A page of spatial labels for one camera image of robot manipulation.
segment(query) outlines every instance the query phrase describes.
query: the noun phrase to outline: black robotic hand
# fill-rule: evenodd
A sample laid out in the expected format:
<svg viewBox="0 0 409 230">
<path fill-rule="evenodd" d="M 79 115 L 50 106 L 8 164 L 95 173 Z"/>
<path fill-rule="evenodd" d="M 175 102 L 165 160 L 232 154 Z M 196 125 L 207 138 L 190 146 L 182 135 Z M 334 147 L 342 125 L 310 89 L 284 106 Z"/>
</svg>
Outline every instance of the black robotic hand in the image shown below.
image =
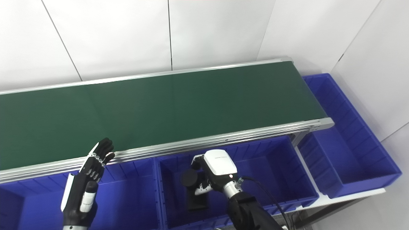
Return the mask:
<svg viewBox="0 0 409 230">
<path fill-rule="evenodd" d="M 89 152 L 77 175 L 69 174 L 61 211 L 63 230 L 86 230 L 97 213 L 95 196 L 105 165 L 115 157 L 112 141 L 104 138 Z"/>
</svg>

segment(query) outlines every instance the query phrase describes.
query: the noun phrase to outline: white wall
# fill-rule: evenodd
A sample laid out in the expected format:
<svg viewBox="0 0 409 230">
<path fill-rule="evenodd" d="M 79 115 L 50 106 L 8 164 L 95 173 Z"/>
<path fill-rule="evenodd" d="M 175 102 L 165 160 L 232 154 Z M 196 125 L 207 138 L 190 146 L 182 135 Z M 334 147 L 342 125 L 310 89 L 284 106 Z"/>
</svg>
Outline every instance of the white wall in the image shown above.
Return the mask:
<svg viewBox="0 0 409 230">
<path fill-rule="evenodd" d="M 79 80 L 41 1 L 2 0 L 0 91 Z"/>
<path fill-rule="evenodd" d="M 4 0 L 0 91 L 279 56 L 328 72 L 379 2 L 43 1 L 79 74 L 41 0 Z"/>
<path fill-rule="evenodd" d="M 169 1 L 173 69 L 256 61 L 274 0 Z"/>
<path fill-rule="evenodd" d="M 329 72 L 379 0 L 276 0 L 257 60 L 290 56 L 302 75 Z"/>
<path fill-rule="evenodd" d="M 387 192 L 326 218 L 315 230 L 407 229 L 409 2 L 382 0 L 331 72 L 403 175 Z"/>
<path fill-rule="evenodd" d="M 83 80 L 171 70 L 167 0 L 44 0 Z"/>
</svg>

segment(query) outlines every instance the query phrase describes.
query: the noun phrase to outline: robotic arm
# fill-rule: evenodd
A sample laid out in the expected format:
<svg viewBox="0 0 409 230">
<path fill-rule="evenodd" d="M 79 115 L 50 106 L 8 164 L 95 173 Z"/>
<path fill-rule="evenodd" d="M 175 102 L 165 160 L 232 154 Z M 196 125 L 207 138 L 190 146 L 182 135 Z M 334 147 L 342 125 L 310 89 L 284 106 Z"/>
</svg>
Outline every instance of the robotic arm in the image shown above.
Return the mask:
<svg viewBox="0 0 409 230">
<path fill-rule="evenodd" d="M 228 199 L 227 214 L 237 230 L 282 230 L 256 198 L 244 192 L 238 183 L 237 168 L 226 151 L 214 149 L 194 157 L 191 169 L 181 177 L 188 189 L 190 210 L 206 208 L 205 194 L 222 192 Z"/>
<path fill-rule="evenodd" d="M 115 157 L 113 149 L 112 141 L 104 138 L 89 152 L 78 174 L 69 174 L 61 201 L 63 230 L 87 230 L 91 226 L 97 213 L 98 182 L 105 165 Z"/>
</svg>

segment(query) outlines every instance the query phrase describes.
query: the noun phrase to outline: green conveyor belt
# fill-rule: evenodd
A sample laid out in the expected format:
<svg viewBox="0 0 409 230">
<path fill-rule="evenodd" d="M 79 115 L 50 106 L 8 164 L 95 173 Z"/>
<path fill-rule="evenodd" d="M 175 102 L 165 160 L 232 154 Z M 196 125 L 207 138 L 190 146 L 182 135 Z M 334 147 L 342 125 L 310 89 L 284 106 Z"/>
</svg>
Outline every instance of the green conveyor belt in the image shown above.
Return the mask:
<svg viewBox="0 0 409 230">
<path fill-rule="evenodd" d="M 290 61 L 0 95 L 0 170 L 326 117 Z"/>
</svg>

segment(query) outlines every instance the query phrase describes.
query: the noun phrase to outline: blue plastic bin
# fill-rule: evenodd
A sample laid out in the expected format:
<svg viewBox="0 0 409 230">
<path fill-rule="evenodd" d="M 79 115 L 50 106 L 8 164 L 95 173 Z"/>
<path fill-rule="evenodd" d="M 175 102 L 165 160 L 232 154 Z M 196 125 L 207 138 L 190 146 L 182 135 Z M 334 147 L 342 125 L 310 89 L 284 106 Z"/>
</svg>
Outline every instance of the blue plastic bin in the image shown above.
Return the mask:
<svg viewBox="0 0 409 230">
<path fill-rule="evenodd" d="M 91 230 L 161 229 L 154 159 L 109 165 L 97 194 Z M 60 210 L 68 174 L 0 185 L 1 230 L 61 230 Z"/>
<path fill-rule="evenodd" d="M 330 198 L 382 188 L 402 173 L 329 74 L 303 77 L 335 126 L 308 134 L 299 150 Z"/>
<path fill-rule="evenodd" d="M 251 176 L 259 180 L 283 210 L 290 211 L 300 205 L 308 206 L 318 198 L 287 136 L 219 148 L 229 153 L 237 166 L 239 176 Z M 220 192 L 209 193 L 209 209 L 187 211 L 186 190 L 180 184 L 180 175 L 190 167 L 193 156 L 207 150 L 157 159 L 165 229 L 205 230 L 231 224 L 226 215 L 227 199 Z M 265 192 L 253 182 L 245 181 L 243 189 L 253 194 L 269 213 L 278 212 Z"/>
</svg>

